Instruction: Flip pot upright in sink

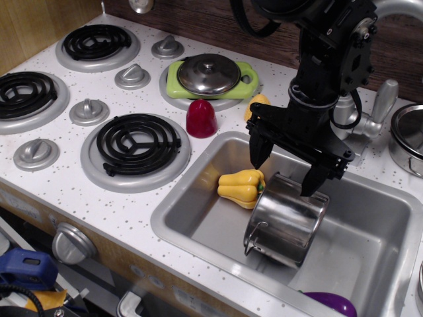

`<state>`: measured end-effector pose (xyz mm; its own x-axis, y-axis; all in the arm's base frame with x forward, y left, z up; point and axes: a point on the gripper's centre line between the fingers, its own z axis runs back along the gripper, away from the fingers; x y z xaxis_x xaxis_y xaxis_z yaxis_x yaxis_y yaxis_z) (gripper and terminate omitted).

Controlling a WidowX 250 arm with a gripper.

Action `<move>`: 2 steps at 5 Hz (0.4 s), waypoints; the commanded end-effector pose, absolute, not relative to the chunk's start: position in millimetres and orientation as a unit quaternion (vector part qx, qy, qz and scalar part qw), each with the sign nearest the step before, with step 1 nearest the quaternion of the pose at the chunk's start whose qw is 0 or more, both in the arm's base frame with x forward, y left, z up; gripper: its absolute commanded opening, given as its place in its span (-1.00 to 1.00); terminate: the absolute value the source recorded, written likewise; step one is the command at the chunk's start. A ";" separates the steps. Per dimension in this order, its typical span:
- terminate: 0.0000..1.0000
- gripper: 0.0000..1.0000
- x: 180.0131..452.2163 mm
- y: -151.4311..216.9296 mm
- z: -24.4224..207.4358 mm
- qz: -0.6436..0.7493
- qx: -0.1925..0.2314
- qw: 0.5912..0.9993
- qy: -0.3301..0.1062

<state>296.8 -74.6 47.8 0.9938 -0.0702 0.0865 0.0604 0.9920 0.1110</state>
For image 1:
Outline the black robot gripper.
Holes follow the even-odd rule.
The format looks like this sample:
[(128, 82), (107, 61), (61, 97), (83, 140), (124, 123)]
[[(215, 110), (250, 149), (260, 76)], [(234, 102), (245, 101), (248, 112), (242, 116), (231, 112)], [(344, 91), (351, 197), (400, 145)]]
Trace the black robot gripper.
[(299, 85), (290, 83), (288, 95), (285, 108), (260, 102), (249, 106), (250, 162), (259, 169), (274, 145), (308, 162), (311, 168), (303, 179), (301, 196), (310, 197), (326, 179), (343, 177), (355, 154), (330, 126), (338, 94), (309, 98)]

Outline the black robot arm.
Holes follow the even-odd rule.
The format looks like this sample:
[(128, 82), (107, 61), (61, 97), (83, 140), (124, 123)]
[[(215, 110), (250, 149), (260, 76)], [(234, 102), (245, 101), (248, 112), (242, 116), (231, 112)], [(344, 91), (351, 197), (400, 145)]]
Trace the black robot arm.
[(355, 155), (334, 133), (352, 123), (335, 120), (340, 97), (350, 95), (373, 73), (371, 42), (377, 29), (371, 1), (255, 1), (270, 25), (292, 22), (300, 29), (299, 68), (288, 88), (285, 108), (255, 102), (247, 123), (250, 161), (259, 168), (279, 146), (311, 165), (301, 193), (313, 195), (328, 179), (341, 178)]

